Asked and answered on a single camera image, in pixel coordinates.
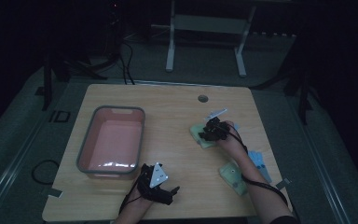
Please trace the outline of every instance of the table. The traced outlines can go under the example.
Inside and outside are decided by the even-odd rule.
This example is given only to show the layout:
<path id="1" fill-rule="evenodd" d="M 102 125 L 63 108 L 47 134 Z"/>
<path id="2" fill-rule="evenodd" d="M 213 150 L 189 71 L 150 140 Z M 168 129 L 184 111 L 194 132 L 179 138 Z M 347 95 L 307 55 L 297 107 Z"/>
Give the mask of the table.
<path id="1" fill-rule="evenodd" d="M 206 95 L 208 102 L 201 103 L 200 95 Z M 235 121 L 249 150 L 263 153 L 272 184 L 282 180 L 249 89 L 93 84 L 88 87 L 52 186 L 61 190 L 62 196 L 48 197 L 43 212 L 46 221 L 115 219 L 131 188 L 131 180 L 91 179 L 76 168 L 92 113 L 100 105 L 139 106 L 145 111 L 140 165 L 162 163 L 170 179 L 161 188 L 181 187 L 171 205 L 155 203 L 145 219 L 255 215 L 248 195 L 238 196 L 218 174 L 217 169 L 230 157 L 218 147 L 202 149 L 190 134 L 190 127 L 202 123 L 213 110 L 227 108 L 219 118 Z"/>

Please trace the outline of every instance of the green sponge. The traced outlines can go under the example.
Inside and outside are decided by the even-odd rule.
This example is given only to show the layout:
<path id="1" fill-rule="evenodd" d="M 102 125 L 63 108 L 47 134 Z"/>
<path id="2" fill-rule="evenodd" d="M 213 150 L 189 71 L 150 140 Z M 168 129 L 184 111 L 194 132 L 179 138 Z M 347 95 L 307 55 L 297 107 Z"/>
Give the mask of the green sponge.
<path id="1" fill-rule="evenodd" d="M 242 181 L 240 168 L 234 162 L 229 162 L 219 168 L 219 174 L 235 190 L 238 195 L 244 195 L 247 192 L 245 182 Z"/>
<path id="2" fill-rule="evenodd" d="M 196 140 L 196 142 L 202 147 L 202 148 L 207 148 L 207 147 L 213 147 L 216 145 L 216 143 L 214 141 L 205 141 L 204 139 L 200 138 L 199 133 L 203 133 L 203 128 L 205 127 L 204 123 L 200 123 L 200 124 L 195 124 L 193 126 L 191 126 L 190 128 L 190 133 L 193 136 L 194 140 Z"/>

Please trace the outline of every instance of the sleeve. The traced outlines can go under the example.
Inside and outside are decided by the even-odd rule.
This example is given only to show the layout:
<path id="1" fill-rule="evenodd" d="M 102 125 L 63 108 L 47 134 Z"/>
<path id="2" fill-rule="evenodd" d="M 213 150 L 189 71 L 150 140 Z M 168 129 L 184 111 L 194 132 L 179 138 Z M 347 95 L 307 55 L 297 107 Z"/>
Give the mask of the sleeve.
<path id="1" fill-rule="evenodd" d="M 295 217 L 285 216 L 275 218 L 270 224 L 299 224 L 299 222 Z"/>

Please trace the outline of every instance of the gray floor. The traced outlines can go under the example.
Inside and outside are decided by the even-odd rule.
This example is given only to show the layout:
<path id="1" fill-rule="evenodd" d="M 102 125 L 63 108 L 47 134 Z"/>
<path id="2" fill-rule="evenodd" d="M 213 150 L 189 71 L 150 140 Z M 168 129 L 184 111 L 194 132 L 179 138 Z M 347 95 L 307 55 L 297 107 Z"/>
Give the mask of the gray floor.
<path id="1" fill-rule="evenodd" d="M 197 36 L 197 46 L 188 34 L 183 34 L 186 38 L 178 38 L 174 70 L 166 73 L 166 34 L 165 30 L 156 30 L 150 42 L 144 42 L 137 34 L 126 38 L 133 49 L 131 76 L 136 84 L 253 86 L 276 75 L 294 41 L 284 36 L 251 35 L 243 53 L 248 77 L 243 78 L 238 76 L 230 43 L 209 45 L 207 39 Z M 122 52 L 127 61 L 130 49 L 123 46 Z M 100 59 L 93 58 L 93 61 L 97 63 Z M 108 80 L 74 75 L 69 83 L 55 81 L 53 102 L 48 111 L 41 111 L 43 98 L 34 95 L 43 84 L 40 70 L 28 80 L 0 119 L 0 180 L 7 183 L 0 185 L 4 189 L 0 191 L 0 223 L 43 223 L 41 214 L 49 186 L 34 182 L 31 172 L 41 161 L 60 162 L 90 83 L 124 83 L 121 64 L 100 74 L 109 77 Z M 302 125 L 296 115 L 298 97 L 282 93 L 286 81 L 253 94 L 282 176 L 292 181 L 287 189 L 296 215 L 302 223 L 358 223 L 358 174 L 334 124 L 310 97 L 313 110 L 307 112 L 308 125 Z M 71 117 L 66 123 L 49 121 L 53 111 L 70 112 Z M 53 164 L 45 163 L 37 170 L 38 178 L 52 181 L 56 171 Z M 242 223 L 244 220 L 192 223 L 202 221 Z M 258 220 L 251 217 L 249 222 L 258 223 Z"/>

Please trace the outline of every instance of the white triangular object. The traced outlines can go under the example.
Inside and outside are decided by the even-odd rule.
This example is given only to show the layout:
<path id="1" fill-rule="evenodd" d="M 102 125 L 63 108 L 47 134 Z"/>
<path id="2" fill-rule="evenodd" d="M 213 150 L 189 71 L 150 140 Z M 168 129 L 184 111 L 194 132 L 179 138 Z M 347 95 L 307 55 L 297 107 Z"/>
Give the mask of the white triangular object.
<path id="1" fill-rule="evenodd" d="M 205 120 L 210 120 L 210 119 L 214 119 L 224 113 L 227 112 L 227 109 L 226 108 L 223 108 L 222 110 L 215 110 L 215 111 L 212 111 L 211 114 L 209 114 L 208 117 L 205 118 Z"/>
<path id="2" fill-rule="evenodd" d="M 158 162 L 156 162 L 156 165 L 153 170 L 152 179 L 150 180 L 150 188 L 163 183 L 168 179 L 168 176 L 164 173 L 164 171 L 161 168 L 161 165 L 159 165 Z"/>

